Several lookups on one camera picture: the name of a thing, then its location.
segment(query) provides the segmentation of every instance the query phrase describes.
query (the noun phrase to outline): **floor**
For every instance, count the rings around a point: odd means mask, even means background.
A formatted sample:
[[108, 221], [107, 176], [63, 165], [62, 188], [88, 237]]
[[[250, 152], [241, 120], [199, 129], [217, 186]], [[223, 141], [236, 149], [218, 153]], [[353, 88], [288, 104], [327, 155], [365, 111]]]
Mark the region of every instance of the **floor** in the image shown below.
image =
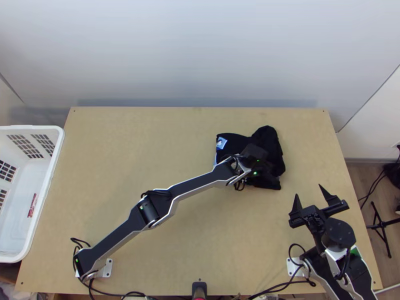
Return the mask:
[[[349, 163], [347, 165], [350, 177], [354, 186], [355, 193], [358, 198], [365, 196], [372, 182], [377, 178], [382, 171], [382, 166], [378, 164], [360, 164]], [[377, 186], [375, 192], [369, 198], [368, 203], [362, 210], [365, 223], [371, 225], [374, 220], [374, 211], [371, 207], [371, 201], [374, 201], [383, 221], [389, 221], [399, 216], [395, 214], [395, 208], [400, 201], [400, 190], [394, 187], [391, 182], [384, 178]], [[386, 228], [386, 234], [389, 240], [392, 258], [388, 258], [385, 244], [381, 238], [373, 230], [368, 230], [375, 258], [380, 270], [380, 276], [384, 287], [389, 287], [400, 283], [400, 223], [391, 225]], [[395, 300], [400, 293], [400, 287], [394, 290], [387, 291], [377, 296], [378, 300]], [[62, 300], [88, 300], [89, 296], [77, 295], [59, 295]], [[326, 294], [296, 294], [296, 295], [281, 295], [282, 298], [289, 299], [304, 299], [304, 300], [329, 300]], [[96, 300], [105, 300], [106, 296], [96, 296]], [[157, 297], [160, 300], [178, 299], [176, 297]], [[228, 300], [230, 297], [212, 297], [210, 300]]]

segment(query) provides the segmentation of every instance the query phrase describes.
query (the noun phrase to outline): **tabletop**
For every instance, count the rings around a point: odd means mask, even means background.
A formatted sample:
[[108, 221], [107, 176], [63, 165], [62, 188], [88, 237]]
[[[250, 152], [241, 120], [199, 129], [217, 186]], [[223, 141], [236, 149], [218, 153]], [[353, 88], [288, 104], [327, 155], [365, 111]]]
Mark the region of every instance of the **tabletop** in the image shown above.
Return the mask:
[[[72, 107], [65, 140], [16, 289], [87, 294], [75, 278], [71, 237], [95, 244], [125, 221], [142, 192], [165, 189], [213, 168], [216, 135], [278, 133], [286, 172], [281, 190], [213, 188], [182, 200], [175, 216], [115, 252], [112, 275], [93, 287], [108, 293], [251, 295], [290, 277], [288, 248], [315, 244], [305, 226], [289, 227], [297, 193], [303, 207], [327, 206], [319, 185], [345, 199], [335, 215], [354, 229], [372, 278], [377, 263], [329, 113], [303, 108]], [[293, 255], [300, 255], [293, 249]], [[284, 293], [321, 293], [290, 285]]]

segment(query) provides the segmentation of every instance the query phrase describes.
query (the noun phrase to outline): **white wall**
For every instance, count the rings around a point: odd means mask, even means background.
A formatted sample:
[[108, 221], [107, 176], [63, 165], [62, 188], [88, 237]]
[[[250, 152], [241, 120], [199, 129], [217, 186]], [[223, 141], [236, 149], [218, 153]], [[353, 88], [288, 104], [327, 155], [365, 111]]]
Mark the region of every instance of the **white wall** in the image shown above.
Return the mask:
[[346, 158], [396, 159], [400, 144], [400, 67], [339, 131]]
[[38, 110], [324, 107], [338, 130], [399, 63], [399, 16], [381, 0], [1, 1], [0, 72]]

